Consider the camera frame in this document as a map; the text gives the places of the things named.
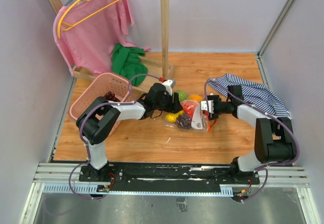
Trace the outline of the yellow fake lemon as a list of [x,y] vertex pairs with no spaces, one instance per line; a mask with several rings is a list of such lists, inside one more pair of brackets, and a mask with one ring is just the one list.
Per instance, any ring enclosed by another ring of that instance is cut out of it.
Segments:
[[165,120],[170,123],[175,123],[177,118],[182,114],[184,114],[183,110],[179,111],[178,113],[168,113],[165,116]]

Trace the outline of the fake watermelon slice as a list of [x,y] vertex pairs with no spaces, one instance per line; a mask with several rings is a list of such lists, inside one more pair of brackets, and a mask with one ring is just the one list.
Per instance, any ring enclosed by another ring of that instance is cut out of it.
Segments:
[[190,117],[192,118],[194,115],[194,111],[196,109],[196,107],[199,105],[199,102],[195,101],[195,100],[184,100],[182,102],[180,102],[183,111]]

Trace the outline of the clear zip top bag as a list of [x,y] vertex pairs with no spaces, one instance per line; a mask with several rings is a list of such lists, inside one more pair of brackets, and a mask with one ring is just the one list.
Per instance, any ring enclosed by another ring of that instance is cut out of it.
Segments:
[[166,113],[164,116],[165,126],[180,130],[210,132],[217,119],[210,120],[208,117],[211,116],[211,113],[207,115],[201,108],[201,101],[204,98],[197,94],[188,95],[182,90],[178,90],[176,93],[178,93],[182,110],[178,113]]

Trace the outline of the red fake grape bunch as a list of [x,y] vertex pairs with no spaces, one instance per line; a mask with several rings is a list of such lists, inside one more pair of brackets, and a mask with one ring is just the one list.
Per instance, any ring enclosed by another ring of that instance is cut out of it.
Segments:
[[120,102],[120,100],[116,97],[115,93],[112,93],[111,91],[107,92],[104,98],[108,101]]

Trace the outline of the orange yellow fake mango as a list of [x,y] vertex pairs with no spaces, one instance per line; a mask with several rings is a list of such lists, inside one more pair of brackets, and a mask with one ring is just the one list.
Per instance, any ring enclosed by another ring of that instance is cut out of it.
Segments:
[[192,94],[188,97],[188,99],[196,102],[201,102],[203,100],[203,97],[201,97],[200,95]]

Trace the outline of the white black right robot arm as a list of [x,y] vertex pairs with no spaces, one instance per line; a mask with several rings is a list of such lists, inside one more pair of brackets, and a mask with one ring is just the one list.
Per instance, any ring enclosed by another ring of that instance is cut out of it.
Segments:
[[255,129],[253,151],[234,158],[230,164],[229,177],[234,183],[242,183],[248,173],[261,168],[290,165],[299,158],[300,147],[289,118],[273,116],[246,102],[240,85],[230,85],[225,91],[226,101],[216,95],[205,95],[200,108],[207,120],[216,120],[221,114],[231,114]]

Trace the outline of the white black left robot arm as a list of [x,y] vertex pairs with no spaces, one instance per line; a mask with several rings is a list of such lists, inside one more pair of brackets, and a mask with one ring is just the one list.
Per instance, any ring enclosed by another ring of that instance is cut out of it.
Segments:
[[108,163],[104,141],[117,122],[129,119],[152,118],[155,111],[178,113],[182,110],[177,93],[173,93],[173,79],[154,83],[149,92],[131,102],[112,102],[98,97],[76,121],[81,140],[88,153],[91,176],[101,182],[108,177]]

